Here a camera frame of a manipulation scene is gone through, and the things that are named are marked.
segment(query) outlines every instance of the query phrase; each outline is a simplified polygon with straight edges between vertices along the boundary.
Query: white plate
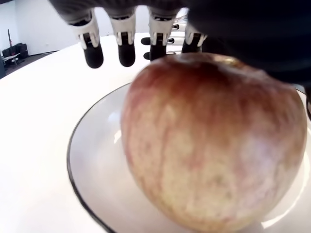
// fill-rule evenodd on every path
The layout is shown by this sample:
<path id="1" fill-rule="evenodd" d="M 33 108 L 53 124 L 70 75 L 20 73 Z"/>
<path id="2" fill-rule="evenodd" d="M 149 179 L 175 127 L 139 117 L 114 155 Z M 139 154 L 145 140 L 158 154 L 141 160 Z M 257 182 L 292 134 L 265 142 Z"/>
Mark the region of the white plate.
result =
<path id="1" fill-rule="evenodd" d="M 125 85 L 98 101 L 75 128 L 68 171 L 84 208 L 109 233 L 191 233 L 158 211 L 136 186 L 121 145 Z M 299 93 L 305 103 L 305 96 Z M 291 189 L 261 222 L 239 233 L 309 233 L 311 229 L 310 123 L 307 149 Z"/>

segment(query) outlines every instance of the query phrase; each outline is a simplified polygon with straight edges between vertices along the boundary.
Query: robotic finger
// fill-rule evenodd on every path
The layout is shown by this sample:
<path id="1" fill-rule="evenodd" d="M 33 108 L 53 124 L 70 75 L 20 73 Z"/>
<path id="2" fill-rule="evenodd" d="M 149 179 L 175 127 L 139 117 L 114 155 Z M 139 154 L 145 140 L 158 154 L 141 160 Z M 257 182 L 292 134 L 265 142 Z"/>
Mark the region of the robotic finger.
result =
<path id="1" fill-rule="evenodd" d="M 134 46 L 136 7 L 148 6 L 151 61 L 166 55 L 171 31 L 180 28 L 174 22 L 178 11 L 183 7 L 179 0 L 50 0 L 50 2 L 80 40 L 86 62 L 91 68 L 99 68 L 104 62 L 95 7 L 103 7 L 108 13 L 119 47 L 119 60 L 125 67 L 133 65 L 136 58 Z M 205 38 L 205 35 L 187 24 L 182 52 L 200 51 Z"/>

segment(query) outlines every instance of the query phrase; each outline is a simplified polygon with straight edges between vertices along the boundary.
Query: plate rim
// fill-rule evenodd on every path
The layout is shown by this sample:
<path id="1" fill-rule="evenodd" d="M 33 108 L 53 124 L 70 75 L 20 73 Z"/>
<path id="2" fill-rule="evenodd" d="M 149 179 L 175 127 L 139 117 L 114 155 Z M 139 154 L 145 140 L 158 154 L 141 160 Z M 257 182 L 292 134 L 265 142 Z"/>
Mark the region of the plate rim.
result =
<path id="1" fill-rule="evenodd" d="M 87 211 L 87 213 L 92 217 L 92 219 L 98 223 L 101 227 L 104 228 L 105 231 L 107 231 L 107 233 L 117 233 L 116 231 L 114 231 L 111 227 L 108 226 L 108 224 L 106 224 L 102 219 L 100 219 L 93 211 L 92 209 L 88 206 L 88 204 L 84 201 L 82 195 L 80 194 L 78 187 L 76 186 L 76 183 L 74 181 L 74 177 L 72 174 L 72 170 L 71 170 L 71 165 L 70 165 L 70 149 L 71 149 L 71 145 L 72 145 L 72 140 L 73 137 L 75 135 L 75 132 L 77 131 L 79 125 L 81 124 L 82 120 L 85 118 L 85 116 L 89 113 L 89 111 L 96 105 L 98 104 L 100 101 L 102 101 L 104 98 L 106 98 L 107 96 L 109 96 L 111 93 L 131 84 L 132 82 L 126 83 L 118 88 L 116 88 L 115 90 L 112 90 L 111 92 L 109 92 L 108 94 L 106 94 L 105 96 L 103 96 L 102 98 L 100 98 L 98 101 L 96 101 L 83 115 L 82 117 L 79 119 L 79 121 L 77 122 L 77 124 L 74 127 L 74 130 L 71 133 L 70 139 L 69 139 L 69 143 L 67 146 L 67 155 L 66 155 L 66 163 L 67 163 L 67 173 L 68 173 L 68 177 L 69 177 L 69 181 L 71 183 L 72 189 L 76 195 L 76 197 L 78 198 L 78 201 L 80 202 L 80 204 L 82 205 L 82 207 Z"/>

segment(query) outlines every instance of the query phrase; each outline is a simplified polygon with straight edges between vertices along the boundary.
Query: table surface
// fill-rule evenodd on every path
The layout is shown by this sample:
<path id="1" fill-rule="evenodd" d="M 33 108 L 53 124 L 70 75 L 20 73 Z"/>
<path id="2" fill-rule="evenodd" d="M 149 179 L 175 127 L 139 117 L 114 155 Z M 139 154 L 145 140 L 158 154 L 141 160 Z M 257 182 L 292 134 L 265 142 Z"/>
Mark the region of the table surface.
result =
<path id="1" fill-rule="evenodd" d="M 77 44 L 0 80 L 0 232 L 103 232 L 71 187 L 67 146 L 83 114 L 149 63 L 143 58 L 149 46 L 140 43 L 147 36 L 136 35 L 129 68 L 120 65 L 115 38 L 107 36 L 99 69 L 87 66 Z"/>
<path id="2" fill-rule="evenodd" d="M 15 55 L 13 55 L 13 56 L 9 56 L 9 57 L 4 57 L 3 60 L 6 62 L 6 61 L 8 61 L 8 60 L 10 60 L 10 59 L 13 59 L 13 58 L 17 57 L 18 55 L 20 55 L 20 53 L 15 54 Z"/>

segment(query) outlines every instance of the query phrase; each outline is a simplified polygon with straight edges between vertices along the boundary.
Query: red apple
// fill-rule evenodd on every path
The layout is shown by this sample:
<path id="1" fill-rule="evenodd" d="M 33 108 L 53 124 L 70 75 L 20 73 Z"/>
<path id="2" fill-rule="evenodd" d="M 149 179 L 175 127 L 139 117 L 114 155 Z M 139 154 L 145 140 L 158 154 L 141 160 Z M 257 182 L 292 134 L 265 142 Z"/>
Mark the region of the red apple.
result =
<path id="1" fill-rule="evenodd" d="M 241 229 L 275 207 L 305 150 L 303 103 L 288 84 L 207 54 L 143 69 L 121 118 L 130 170 L 175 222 L 201 232 Z"/>

